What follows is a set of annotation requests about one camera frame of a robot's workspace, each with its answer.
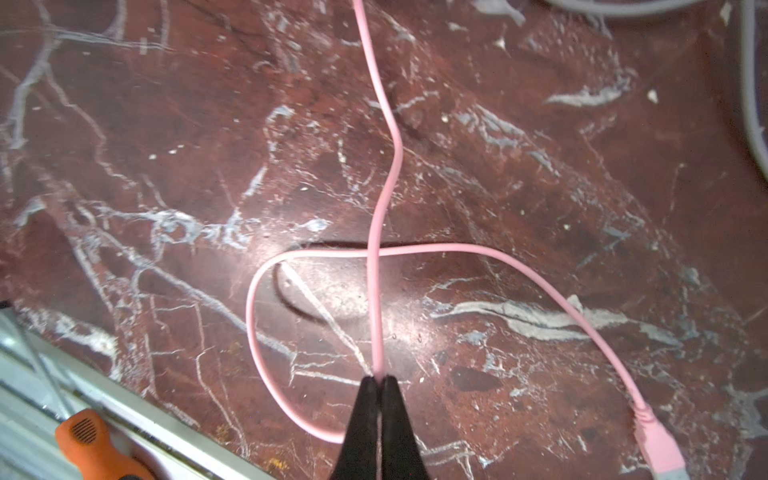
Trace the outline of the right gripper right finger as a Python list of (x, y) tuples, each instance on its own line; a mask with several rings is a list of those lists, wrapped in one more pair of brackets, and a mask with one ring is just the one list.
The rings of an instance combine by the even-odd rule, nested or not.
[(422, 460), (397, 379), (388, 375), (381, 387), (383, 479), (430, 478)]

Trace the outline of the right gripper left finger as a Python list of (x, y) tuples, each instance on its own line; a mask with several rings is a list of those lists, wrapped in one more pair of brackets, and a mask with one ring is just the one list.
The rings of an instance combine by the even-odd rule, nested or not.
[(330, 479), (376, 479), (378, 444), (378, 384), (362, 379)]

